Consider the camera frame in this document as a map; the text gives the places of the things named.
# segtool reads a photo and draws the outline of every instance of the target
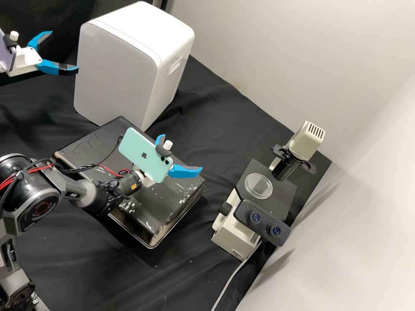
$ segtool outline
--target robotic arm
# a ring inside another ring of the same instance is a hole
[[[37,296],[35,284],[20,266],[16,236],[29,230],[63,199],[102,217],[142,186],[162,182],[167,175],[197,176],[202,168],[173,164],[169,157],[171,145],[165,141],[165,135],[160,135],[153,144],[134,129],[128,129],[119,151],[134,166],[124,174],[116,174],[101,164],[71,170],[48,159],[36,161],[18,153],[0,157],[0,311],[49,311]],[[69,177],[71,173],[99,165],[115,177],[104,182]]]
[[[78,67],[42,59],[42,47],[52,38],[52,32],[42,32],[29,41],[27,47],[18,44],[19,33],[5,34],[0,29],[0,73],[17,76],[40,70],[52,75],[74,75]]]

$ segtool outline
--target microscope base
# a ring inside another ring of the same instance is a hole
[[[235,258],[244,261],[252,253],[261,237],[233,216],[240,201],[236,190],[233,189],[226,200],[233,207],[227,216],[218,214],[212,225],[215,234],[211,240]]]

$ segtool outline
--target white knob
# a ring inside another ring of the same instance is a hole
[[[163,148],[166,149],[166,150],[170,150],[172,148],[172,146],[173,146],[172,141],[171,140],[166,140],[164,142]]]
[[[10,40],[17,41],[19,39],[19,33],[17,31],[10,32]]]

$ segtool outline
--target white wall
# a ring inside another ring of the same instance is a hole
[[[194,29],[191,54],[275,119],[323,127],[332,160],[414,70],[412,0],[169,0],[168,11]]]
[[[415,308],[415,77],[333,163],[237,311]]]

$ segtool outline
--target phone case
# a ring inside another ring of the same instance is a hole
[[[156,183],[163,182],[173,165],[172,158],[163,157],[162,160],[156,146],[132,127],[125,132],[118,150]]]

